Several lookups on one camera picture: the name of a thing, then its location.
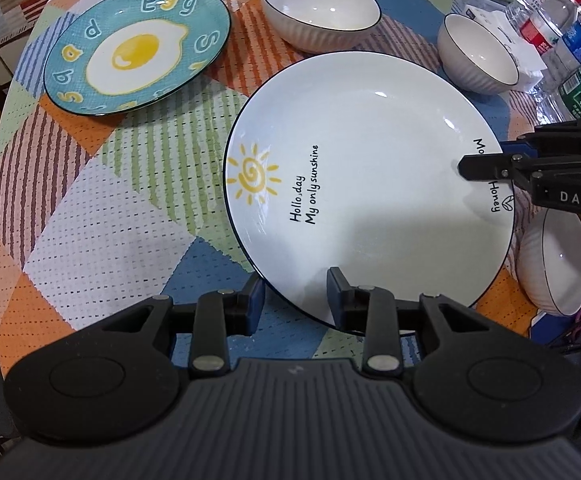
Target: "ribbed black surface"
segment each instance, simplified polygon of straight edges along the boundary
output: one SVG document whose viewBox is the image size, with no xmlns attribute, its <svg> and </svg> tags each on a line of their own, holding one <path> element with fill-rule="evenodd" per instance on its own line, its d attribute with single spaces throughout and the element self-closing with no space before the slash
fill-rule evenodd
<svg viewBox="0 0 581 480">
<path fill-rule="evenodd" d="M 138 399 L 138 410 L 141 399 Z M 25 440 L 0 480 L 581 480 L 565 439 L 525 448 L 463 442 L 433 426 L 401 386 L 348 360 L 243 359 L 193 383 L 161 423 L 93 449 Z"/>
</svg>

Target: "metal pin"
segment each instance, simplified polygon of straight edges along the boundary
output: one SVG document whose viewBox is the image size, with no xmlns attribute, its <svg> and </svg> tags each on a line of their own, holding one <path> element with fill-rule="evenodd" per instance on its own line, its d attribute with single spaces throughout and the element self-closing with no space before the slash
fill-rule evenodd
<svg viewBox="0 0 581 480">
<path fill-rule="evenodd" d="M 224 366 L 224 360 L 216 355 L 200 355 L 192 361 L 192 365 L 200 372 L 216 372 Z"/>
<path fill-rule="evenodd" d="M 399 359 L 385 354 L 373 355 L 366 363 L 378 372 L 391 372 L 399 367 Z"/>
</svg>

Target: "egg white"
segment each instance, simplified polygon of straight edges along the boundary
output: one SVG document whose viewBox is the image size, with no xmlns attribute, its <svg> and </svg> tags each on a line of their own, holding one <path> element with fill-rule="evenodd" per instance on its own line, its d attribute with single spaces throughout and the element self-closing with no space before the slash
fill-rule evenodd
<svg viewBox="0 0 581 480">
<path fill-rule="evenodd" d="M 124 41 L 139 34 L 153 34 L 159 40 L 157 53 L 137 68 L 120 70 L 113 66 L 112 55 Z M 88 84 L 104 95 L 136 92 L 159 81 L 177 66 L 182 58 L 182 40 L 188 34 L 185 25 L 166 20 L 145 20 L 120 28 L 103 40 L 86 66 Z"/>
</svg>

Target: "egg yolk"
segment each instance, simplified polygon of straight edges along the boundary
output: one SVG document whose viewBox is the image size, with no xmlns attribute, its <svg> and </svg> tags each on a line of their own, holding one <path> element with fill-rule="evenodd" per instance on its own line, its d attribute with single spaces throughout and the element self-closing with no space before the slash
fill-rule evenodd
<svg viewBox="0 0 581 480">
<path fill-rule="evenodd" d="M 159 39 L 154 34 L 139 34 L 128 38 L 112 53 L 112 65 L 119 70 L 131 70 L 155 57 Z"/>
</svg>

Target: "plate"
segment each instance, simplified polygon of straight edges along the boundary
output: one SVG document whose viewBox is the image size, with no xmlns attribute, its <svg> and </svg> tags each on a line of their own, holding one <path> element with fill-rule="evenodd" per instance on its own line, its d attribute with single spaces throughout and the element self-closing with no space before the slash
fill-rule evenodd
<svg viewBox="0 0 581 480">
<path fill-rule="evenodd" d="M 104 0 L 53 46 L 44 69 L 46 93 L 80 115 L 142 107 L 212 63 L 229 31 L 221 0 Z"/>
<path fill-rule="evenodd" d="M 477 109 L 428 70 L 373 52 L 302 60 L 238 115 L 224 195 L 238 241 L 283 298 L 332 324 L 326 270 L 397 298 L 473 304 L 506 257 L 513 191 L 468 182 L 468 153 L 501 153 Z"/>
</svg>

